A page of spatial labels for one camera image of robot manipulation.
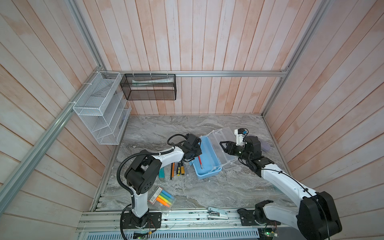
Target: highlighter pack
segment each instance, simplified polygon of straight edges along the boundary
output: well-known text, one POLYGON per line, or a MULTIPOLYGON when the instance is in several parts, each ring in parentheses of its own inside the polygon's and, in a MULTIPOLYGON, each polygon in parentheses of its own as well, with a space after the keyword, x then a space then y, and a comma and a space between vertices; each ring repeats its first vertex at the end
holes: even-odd
POLYGON ((165 214, 168 214, 172 206, 175 203, 175 197, 162 187, 153 186, 153 193, 148 194, 148 201, 152 204, 149 205, 150 210, 160 210, 165 214))

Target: wooden wall panel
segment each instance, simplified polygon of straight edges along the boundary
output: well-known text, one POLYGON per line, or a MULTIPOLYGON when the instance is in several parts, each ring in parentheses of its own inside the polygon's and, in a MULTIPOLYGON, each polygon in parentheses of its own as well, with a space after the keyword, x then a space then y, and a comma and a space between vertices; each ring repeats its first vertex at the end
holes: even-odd
MULTIPOLYGON (((78 3, 108 70, 279 70, 320 0, 78 3)), ((261 113, 277 80, 178 78, 176 101, 132 102, 140 115, 261 113)))
MULTIPOLYGON (((97 64, 63 1, 1 1, 0 30, 3 185, 97 64)), ((74 116, 0 218, 0 238, 72 238, 110 153, 74 116)))
POLYGON ((293 176, 335 199, 333 239, 384 236, 383 14, 335 1, 266 116, 293 176))

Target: red pen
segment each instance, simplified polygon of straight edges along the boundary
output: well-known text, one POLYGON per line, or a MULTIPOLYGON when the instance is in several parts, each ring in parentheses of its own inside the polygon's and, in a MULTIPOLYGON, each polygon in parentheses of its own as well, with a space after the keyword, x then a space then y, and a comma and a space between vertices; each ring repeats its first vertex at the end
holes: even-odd
POLYGON ((199 156, 199 162, 200 162, 200 167, 201 167, 201 169, 203 169, 203 165, 201 164, 200 156, 199 156))

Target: green highlighter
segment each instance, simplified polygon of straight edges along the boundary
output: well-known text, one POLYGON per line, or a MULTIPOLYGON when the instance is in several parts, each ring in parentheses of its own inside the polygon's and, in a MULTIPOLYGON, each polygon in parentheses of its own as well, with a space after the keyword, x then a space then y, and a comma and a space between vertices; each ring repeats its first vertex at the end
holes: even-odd
POLYGON ((172 199, 170 197, 168 197, 167 195, 165 195, 163 192, 160 193, 160 196, 162 196, 163 198, 165 198, 167 201, 169 201, 170 203, 172 203, 172 199))
POLYGON ((160 168, 160 171, 159 171, 159 180, 165 182, 164 178, 165 178, 164 168, 160 168))

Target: wall-mounted organizer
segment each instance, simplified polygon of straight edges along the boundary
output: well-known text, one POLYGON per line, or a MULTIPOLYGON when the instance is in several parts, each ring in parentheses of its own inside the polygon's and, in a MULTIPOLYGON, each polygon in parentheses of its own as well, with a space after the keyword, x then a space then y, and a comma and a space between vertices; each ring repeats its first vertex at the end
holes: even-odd
POLYGON ((175 74, 124 74, 120 86, 127 100, 176 100, 175 74))
POLYGON ((120 73, 99 72, 73 106, 99 144, 118 145, 131 112, 123 92, 115 93, 120 73))

